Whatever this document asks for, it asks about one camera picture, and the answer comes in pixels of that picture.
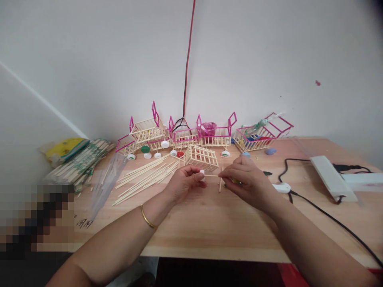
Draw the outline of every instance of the green bottle cap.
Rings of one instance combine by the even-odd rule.
[[[150,152],[150,148],[148,147],[148,146],[143,146],[142,148],[141,148],[141,151],[143,152],[143,153],[149,153]]]

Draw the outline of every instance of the bundle of chopsticks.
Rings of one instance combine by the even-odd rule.
[[[172,162],[169,164],[163,163],[163,161],[169,156],[170,154],[167,154],[166,156],[159,158],[155,161],[152,161],[151,163],[148,163],[147,165],[144,165],[136,170],[133,170],[132,172],[127,173],[123,178],[119,179],[118,181],[122,181],[119,185],[116,186],[116,189],[120,188],[121,186],[131,182],[135,178],[145,175],[143,179],[141,179],[139,182],[134,184],[132,187],[121,193],[112,206],[118,205],[125,200],[135,196],[136,194],[140,193],[141,191],[147,189],[148,187],[151,187],[155,183],[160,183],[165,178],[167,178],[170,174],[174,174],[174,170],[177,169],[177,167],[180,165],[180,160],[176,162]]]
[[[114,147],[115,144],[103,139],[97,139],[91,142],[79,154],[74,155],[69,161],[63,163],[44,177],[42,184],[74,184],[75,193],[81,192],[86,179],[88,179],[89,182],[92,178],[97,163]]]

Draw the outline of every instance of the pixelated area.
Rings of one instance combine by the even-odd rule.
[[[1,259],[25,259],[28,252],[73,250],[73,185],[0,188]]]

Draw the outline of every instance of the finger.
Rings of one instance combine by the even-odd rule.
[[[196,167],[194,165],[186,165],[184,167],[181,167],[179,168],[178,170],[182,171],[182,173],[185,175],[185,176],[191,176],[192,174],[194,173],[199,173],[201,171],[202,168],[200,167]]]
[[[238,195],[239,197],[241,197],[242,193],[243,193],[243,189],[241,186],[239,186],[238,184],[235,184],[234,182],[232,182],[230,179],[228,178],[223,178],[222,179],[225,184],[226,184],[226,187],[228,189],[230,189],[234,194]]]
[[[200,181],[197,183],[193,183],[193,188],[206,188],[207,187],[207,182],[205,181]]]
[[[255,163],[249,159],[247,156],[240,155],[236,158],[233,163],[242,164],[242,165],[255,165]]]
[[[205,175],[203,173],[195,173],[189,177],[187,177],[185,179],[185,181],[189,184],[189,185],[192,185],[194,183],[198,183],[200,182],[203,178],[205,177]]]
[[[225,169],[224,171],[221,171],[218,175],[218,177],[222,178],[234,178],[239,181],[242,181],[243,183],[247,183],[247,176],[245,171],[240,171],[238,169]]]
[[[238,170],[242,170],[242,171],[251,171],[254,169],[254,166],[253,165],[242,165],[239,163],[233,163],[230,165],[230,168],[234,168],[234,169],[238,169]]]

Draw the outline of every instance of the gold bangle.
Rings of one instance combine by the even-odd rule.
[[[147,223],[151,228],[153,228],[153,229],[157,229],[158,226],[155,226],[155,225],[151,224],[150,221],[146,218],[145,213],[144,213],[144,207],[143,207],[143,204],[141,205],[141,212],[142,212],[142,216],[144,217],[146,223]]]

